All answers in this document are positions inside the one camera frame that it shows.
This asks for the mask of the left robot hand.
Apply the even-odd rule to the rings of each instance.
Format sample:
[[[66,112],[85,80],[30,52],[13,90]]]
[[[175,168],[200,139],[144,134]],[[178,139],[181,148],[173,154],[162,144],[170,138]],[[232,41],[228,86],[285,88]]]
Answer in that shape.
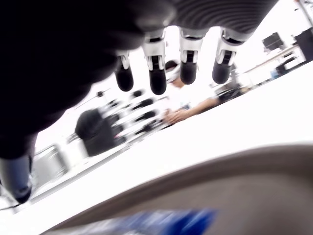
[[[143,90],[131,92],[124,100],[113,99],[83,111],[76,122],[75,134],[88,156],[102,154],[152,131],[160,123],[156,102],[155,97],[146,96]]]

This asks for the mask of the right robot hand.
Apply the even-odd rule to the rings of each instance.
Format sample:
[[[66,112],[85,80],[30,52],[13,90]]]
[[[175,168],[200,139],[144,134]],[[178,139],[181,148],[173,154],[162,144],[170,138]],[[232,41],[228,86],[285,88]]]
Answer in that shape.
[[[164,30],[180,32],[181,78],[191,84],[201,40],[221,28],[212,78],[227,81],[239,47],[273,0],[3,0],[0,3],[0,184],[19,204],[32,191],[38,133],[116,72],[132,88],[128,52],[142,47],[153,93],[166,89]]]

